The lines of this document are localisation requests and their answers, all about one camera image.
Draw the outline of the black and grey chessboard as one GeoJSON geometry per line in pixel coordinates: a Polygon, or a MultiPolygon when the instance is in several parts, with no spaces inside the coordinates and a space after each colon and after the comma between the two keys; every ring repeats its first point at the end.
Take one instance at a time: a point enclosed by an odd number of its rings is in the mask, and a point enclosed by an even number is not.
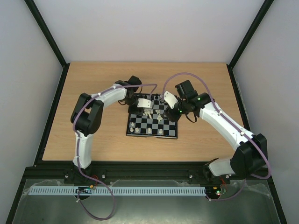
{"type": "Polygon", "coordinates": [[[150,108],[153,110],[152,119],[145,116],[144,114],[131,114],[130,107],[128,109],[128,122],[126,129],[126,136],[134,137],[156,137],[156,138],[165,138],[165,139],[177,139],[178,138],[178,123],[170,122],[163,118],[162,121],[158,121],[157,117],[160,114],[163,117],[163,112],[166,110],[168,104],[166,102],[160,101],[159,94],[135,94],[137,98],[146,98],[150,99],[153,102],[153,107],[150,108]],[[140,132],[136,133],[135,129],[139,128],[140,132]],[[151,133],[147,133],[147,129],[151,128],[151,133]],[[163,129],[163,134],[159,134],[159,129],[163,129]]]}

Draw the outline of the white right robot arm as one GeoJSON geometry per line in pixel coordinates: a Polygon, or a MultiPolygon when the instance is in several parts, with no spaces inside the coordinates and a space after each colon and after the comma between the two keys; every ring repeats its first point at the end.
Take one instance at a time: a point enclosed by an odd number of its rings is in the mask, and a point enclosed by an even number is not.
{"type": "Polygon", "coordinates": [[[204,166],[203,175],[207,182],[213,183],[221,175],[237,175],[245,179],[269,163],[267,139],[235,122],[219,107],[209,91],[198,94],[189,80],[175,88],[178,97],[163,90],[162,98],[168,105],[164,117],[176,122],[182,115],[193,113],[196,119],[201,118],[220,133],[234,151],[231,158],[216,158],[204,166]]]}

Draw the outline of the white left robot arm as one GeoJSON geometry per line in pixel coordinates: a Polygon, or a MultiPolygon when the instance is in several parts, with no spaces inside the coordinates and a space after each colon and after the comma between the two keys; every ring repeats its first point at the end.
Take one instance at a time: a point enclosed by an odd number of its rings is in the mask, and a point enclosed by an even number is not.
{"type": "Polygon", "coordinates": [[[151,96],[142,98],[135,95],[139,88],[151,86],[143,84],[136,76],[131,76],[128,81],[116,81],[111,87],[99,93],[89,95],[82,93],[71,115],[73,131],[76,135],[76,152],[73,159],[75,166],[86,169],[91,165],[93,135],[98,131],[103,110],[113,103],[123,101],[137,112],[153,106],[151,96]]]}

